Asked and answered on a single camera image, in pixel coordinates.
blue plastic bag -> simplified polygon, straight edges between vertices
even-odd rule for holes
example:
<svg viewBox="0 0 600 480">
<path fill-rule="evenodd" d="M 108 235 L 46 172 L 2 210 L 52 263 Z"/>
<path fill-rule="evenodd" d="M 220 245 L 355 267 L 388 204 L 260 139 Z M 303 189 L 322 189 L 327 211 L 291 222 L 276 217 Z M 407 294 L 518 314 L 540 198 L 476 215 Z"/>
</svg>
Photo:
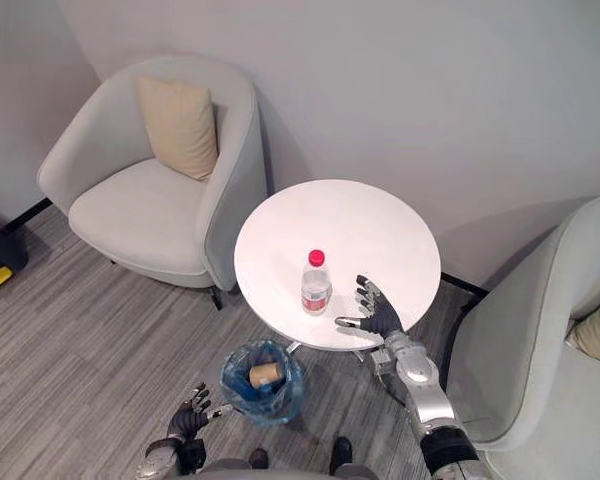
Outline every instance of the blue plastic bag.
<svg viewBox="0 0 600 480">
<path fill-rule="evenodd" d="M 280 365 L 284 379 L 265 388 L 253 388 L 249 383 L 251 367 L 273 362 Z M 302 368 L 285 347 L 270 340 L 243 345 L 229 355 L 222 367 L 220 385 L 225 400 L 261 427 L 287 423 L 302 408 Z"/>
</svg>

plastic water bottle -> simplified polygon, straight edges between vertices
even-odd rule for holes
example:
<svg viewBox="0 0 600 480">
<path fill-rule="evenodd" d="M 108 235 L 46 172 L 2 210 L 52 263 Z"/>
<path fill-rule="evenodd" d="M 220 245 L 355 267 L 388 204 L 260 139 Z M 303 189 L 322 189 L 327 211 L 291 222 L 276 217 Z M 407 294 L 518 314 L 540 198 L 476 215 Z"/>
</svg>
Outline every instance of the plastic water bottle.
<svg viewBox="0 0 600 480">
<path fill-rule="evenodd" d="M 324 264 L 324 252 L 312 250 L 302 272 L 302 306 L 310 315 L 320 315 L 331 297 L 331 280 Z"/>
</svg>

person's foot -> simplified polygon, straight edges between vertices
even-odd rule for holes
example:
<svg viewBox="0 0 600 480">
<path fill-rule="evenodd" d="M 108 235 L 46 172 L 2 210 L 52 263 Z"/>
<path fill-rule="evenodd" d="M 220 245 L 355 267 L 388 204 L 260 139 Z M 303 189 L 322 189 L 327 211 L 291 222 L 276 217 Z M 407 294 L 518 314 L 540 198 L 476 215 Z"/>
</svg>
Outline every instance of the person's foot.
<svg viewBox="0 0 600 480">
<path fill-rule="evenodd" d="M 249 465 L 254 470 L 266 470 L 269 468 L 269 455 L 266 450 L 258 448 L 249 455 Z"/>
<path fill-rule="evenodd" d="M 333 444 L 331 452 L 331 463 L 329 464 L 329 475 L 336 473 L 336 470 L 345 463 L 353 462 L 353 446 L 347 437 L 338 437 Z"/>
</svg>

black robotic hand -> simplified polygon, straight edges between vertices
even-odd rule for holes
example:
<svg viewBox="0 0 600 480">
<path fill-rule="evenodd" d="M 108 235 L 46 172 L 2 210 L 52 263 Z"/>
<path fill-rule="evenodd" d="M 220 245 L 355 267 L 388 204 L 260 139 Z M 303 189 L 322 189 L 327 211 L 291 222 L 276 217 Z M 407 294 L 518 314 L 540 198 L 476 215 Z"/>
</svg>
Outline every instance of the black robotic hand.
<svg viewBox="0 0 600 480">
<path fill-rule="evenodd" d="M 338 317 L 336 324 L 378 333 L 385 339 L 392 332 L 404 332 L 400 317 L 376 284 L 364 275 L 358 275 L 356 283 L 360 285 L 356 299 L 369 315 L 365 318 Z"/>
<path fill-rule="evenodd" d="M 178 411 L 169 422 L 167 436 L 180 436 L 185 440 L 196 438 L 198 431 L 209 424 L 209 417 L 205 410 L 211 405 L 209 390 L 204 383 L 198 385 L 193 391 L 193 397 L 183 402 Z"/>
<path fill-rule="evenodd" d="M 202 468 L 207 453 L 202 439 L 196 438 L 198 432 L 211 420 L 232 410 L 231 406 L 222 405 L 207 412 L 211 406 L 208 396 L 209 390 L 201 383 L 193 390 L 192 398 L 180 405 L 169 422 L 167 437 L 152 442 L 147 448 L 136 473 L 137 479 L 159 480 L 171 473 L 188 475 Z"/>
</svg>

table top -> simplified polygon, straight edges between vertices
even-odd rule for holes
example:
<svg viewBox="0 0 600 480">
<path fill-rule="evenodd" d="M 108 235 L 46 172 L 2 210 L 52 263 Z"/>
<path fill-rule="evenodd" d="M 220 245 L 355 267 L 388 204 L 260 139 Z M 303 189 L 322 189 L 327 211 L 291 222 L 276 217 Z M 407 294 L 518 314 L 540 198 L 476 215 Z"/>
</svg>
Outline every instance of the table top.
<svg viewBox="0 0 600 480">
<path fill-rule="evenodd" d="M 325 253 L 333 293 L 326 311 L 307 314 L 300 301 L 311 250 Z M 317 180 L 268 198 L 247 219 L 235 250 L 238 284 L 254 312 L 290 340 L 322 350 L 364 350 L 379 335 L 335 325 L 363 316 L 356 276 L 373 281 L 393 304 L 403 327 L 427 311 L 440 283 L 436 242 L 407 204 L 376 187 Z"/>
</svg>

